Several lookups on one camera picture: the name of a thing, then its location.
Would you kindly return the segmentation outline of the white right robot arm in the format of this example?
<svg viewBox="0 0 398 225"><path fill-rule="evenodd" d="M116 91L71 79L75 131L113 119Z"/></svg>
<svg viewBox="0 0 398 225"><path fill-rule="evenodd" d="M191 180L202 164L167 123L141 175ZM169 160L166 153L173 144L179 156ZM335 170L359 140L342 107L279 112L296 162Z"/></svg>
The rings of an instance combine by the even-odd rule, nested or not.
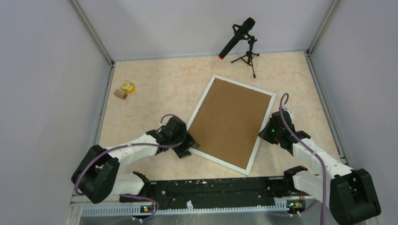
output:
<svg viewBox="0 0 398 225"><path fill-rule="evenodd" d="M296 130L287 110L274 112L259 137L285 149L315 171L296 166L284 172L283 190L299 191L325 204L339 225L354 225L381 214L381 205L372 176L329 155L310 135Z"/></svg>

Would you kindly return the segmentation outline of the yellow toy cube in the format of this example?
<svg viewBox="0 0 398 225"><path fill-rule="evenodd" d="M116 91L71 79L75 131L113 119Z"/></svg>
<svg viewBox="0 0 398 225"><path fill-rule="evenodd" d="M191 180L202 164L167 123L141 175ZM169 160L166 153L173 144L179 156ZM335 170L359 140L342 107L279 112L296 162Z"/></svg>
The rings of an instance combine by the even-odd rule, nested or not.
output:
<svg viewBox="0 0 398 225"><path fill-rule="evenodd" d="M122 89L123 91L125 91L126 93L128 93L128 94L132 94L132 93L136 90L136 87L135 87L134 84L132 84L132 83L126 81L126 82L122 85L121 89Z"/></svg>

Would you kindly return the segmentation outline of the black mini tripod stand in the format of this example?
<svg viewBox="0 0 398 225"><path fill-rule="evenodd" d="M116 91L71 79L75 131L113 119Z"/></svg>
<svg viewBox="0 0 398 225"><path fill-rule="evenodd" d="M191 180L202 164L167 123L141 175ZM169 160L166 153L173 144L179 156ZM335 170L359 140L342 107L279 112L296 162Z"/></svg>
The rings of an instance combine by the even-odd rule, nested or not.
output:
<svg viewBox="0 0 398 225"><path fill-rule="evenodd" d="M257 42L257 39L255 39L255 37L253 35L251 35L248 39L248 44L249 44L249 50L241 57L234 59L233 61L231 61L231 64L233 64L236 61L243 61L245 64L247 64L248 66L251 67L252 72L253 72L253 78L256 78L256 73L255 73L255 69L254 69L254 65L253 65L253 58L254 57L258 57L260 54L259 53L254 53L253 52L253 47L254 47L254 43Z"/></svg>

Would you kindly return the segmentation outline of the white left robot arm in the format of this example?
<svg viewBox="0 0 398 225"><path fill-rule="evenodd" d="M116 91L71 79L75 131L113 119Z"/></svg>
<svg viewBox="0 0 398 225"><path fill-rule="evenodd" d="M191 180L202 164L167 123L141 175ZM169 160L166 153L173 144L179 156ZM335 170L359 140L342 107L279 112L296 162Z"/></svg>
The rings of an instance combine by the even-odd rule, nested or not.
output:
<svg viewBox="0 0 398 225"><path fill-rule="evenodd" d="M186 123L170 114L166 123L151 129L135 140L114 147L93 145L71 177L76 196L86 196L93 204L110 194L132 195L145 201L150 195L149 180L140 172L119 177L127 165L150 156L172 150L179 158L190 156L189 150L199 143L188 132Z"/></svg>

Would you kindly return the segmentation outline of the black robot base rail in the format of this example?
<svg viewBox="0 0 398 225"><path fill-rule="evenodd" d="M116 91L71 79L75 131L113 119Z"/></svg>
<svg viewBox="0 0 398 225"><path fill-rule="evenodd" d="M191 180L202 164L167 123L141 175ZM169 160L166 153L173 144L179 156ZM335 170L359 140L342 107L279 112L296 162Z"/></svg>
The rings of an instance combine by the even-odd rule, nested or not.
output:
<svg viewBox="0 0 398 225"><path fill-rule="evenodd" d="M139 196L158 202L160 211L194 209L242 209L275 207L285 200L286 209L304 209L305 196L290 189L282 176L236 177L150 181L140 172L144 187Z"/></svg>

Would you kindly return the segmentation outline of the black shotgun microphone orange tip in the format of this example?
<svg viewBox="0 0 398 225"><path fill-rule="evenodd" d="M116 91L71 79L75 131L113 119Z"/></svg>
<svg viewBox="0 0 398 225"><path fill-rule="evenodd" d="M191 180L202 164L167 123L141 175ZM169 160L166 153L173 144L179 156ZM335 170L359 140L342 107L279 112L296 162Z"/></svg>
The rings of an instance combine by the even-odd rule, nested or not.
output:
<svg viewBox="0 0 398 225"><path fill-rule="evenodd" d="M252 17L248 17L241 25L233 24L232 29L234 35L218 54L218 59L223 60L240 41L255 41L254 36L249 34L249 31L254 27L255 23Z"/></svg>

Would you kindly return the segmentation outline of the small brown cardboard block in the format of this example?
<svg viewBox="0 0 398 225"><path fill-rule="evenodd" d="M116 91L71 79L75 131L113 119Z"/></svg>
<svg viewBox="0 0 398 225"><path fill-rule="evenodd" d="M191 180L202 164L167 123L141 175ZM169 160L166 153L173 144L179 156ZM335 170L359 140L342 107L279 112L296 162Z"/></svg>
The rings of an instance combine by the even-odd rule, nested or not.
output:
<svg viewBox="0 0 398 225"><path fill-rule="evenodd" d="M116 89L113 93L117 98L125 100L127 98L127 92L121 89Z"/></svg>

